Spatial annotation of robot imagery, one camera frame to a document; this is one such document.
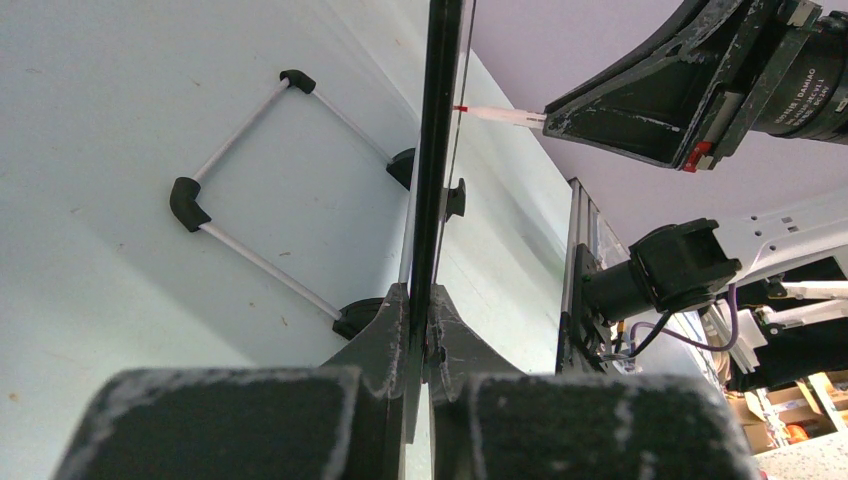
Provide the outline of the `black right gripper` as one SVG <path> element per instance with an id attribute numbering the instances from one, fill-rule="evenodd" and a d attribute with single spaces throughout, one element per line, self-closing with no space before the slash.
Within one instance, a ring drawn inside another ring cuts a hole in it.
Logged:
<path id="1" fill-rule="evenodd" d="M 691 173 L 751 131 L 844 145 L 847 14 L 810 1 L 684 1 L 544 113 L 546 137 Z"/>

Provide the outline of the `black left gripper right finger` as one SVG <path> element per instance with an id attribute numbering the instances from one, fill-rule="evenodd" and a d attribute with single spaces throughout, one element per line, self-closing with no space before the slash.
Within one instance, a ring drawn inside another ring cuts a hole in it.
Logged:
<path id="1" fill-rule="evenodd" d="M 436 285 L 428 312 L 437 479 L 756 479 L 724 397 L 674 375 L 527 375 Z"/>

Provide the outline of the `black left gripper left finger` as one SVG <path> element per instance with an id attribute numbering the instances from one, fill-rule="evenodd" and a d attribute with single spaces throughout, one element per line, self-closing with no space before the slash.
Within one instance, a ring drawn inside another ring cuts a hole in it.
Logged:
<path id="1" fill-rule="evenodd" d="M 409 297 L 314 368 L 124 370 L 94 395 L 58 479 L 400 479 Z"/>

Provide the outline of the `red whiteboard marker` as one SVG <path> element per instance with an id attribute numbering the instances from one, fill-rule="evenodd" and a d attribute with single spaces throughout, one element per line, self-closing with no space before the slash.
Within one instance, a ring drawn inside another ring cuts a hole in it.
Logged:
<path id="1" fill-rule="evenodd" d="M 484 120 L 507 123 L 510 125 L 537 130 L 541 130 L 544 127 L 547 118 L 546 115 L 541 113 L 499 107 L 455 105 L 453 110 Z"/>

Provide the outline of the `white whiteboard black frame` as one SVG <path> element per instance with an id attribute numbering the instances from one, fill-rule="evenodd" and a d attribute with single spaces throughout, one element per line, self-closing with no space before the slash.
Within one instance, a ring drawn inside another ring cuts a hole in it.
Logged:
<path id="1" fill-rule="evenodd" d="M 413 442 L 416 429 L 420 376 L 423 372 L 425 353 L 425 310 L 430 302 L 436 269 L 438 230 L 446 219 L 441 201 L 448 164 L 448 128 L 453 111 L 451 103 L 455 93 L 454 81 L 459 64 L 461 23 L 464 15 L 464 4 L 461 1 L 433 1 L 429 7 L 423 117 L 413 161 L 400 269 L 401 287 L 411 300 L 412 317 L 406 324 L 412 329 L 412 337 L 407 342 L 412 351 L 407 357 L 414 363 L 411 368 L 413 376 L 406 380 L 402 389 L 406 396 L 402 410 L 406 443 Z M 187 231 L 204 231 L 212 235 L 331 316 L 335 322 L 342 323 L 352 318 L 350 311 L 334 308 L 293 277 L 218 228 L 197 201 L 202 180 L 277 98 L 291 88 L 314 98 L 320 96 L 315 81 L 306 73 L 296 69 L 281 71 L 277 84 L 268 97 L 201 168 L 191 177 L 175 179 L 169 195 L 169 207 L 175 219 Z"/>

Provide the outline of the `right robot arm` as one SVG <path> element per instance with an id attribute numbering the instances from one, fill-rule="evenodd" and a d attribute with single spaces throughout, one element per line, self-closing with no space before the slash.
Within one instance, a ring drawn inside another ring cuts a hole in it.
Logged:
<path id="1" fill-rule="evenodd" d="M 847 15 L 812 1 L 686 1 L 544 115 L 547 137 L 690 173 L 715 168 L 751 131 L 845 144 Z M 604 373 L 616 359 L 610 326 L 648 310 L 668 320 L 846 242 L 841 188 L 745 219 L 661 226 L 603 270 L 571 243 L 555 370 Z"/>

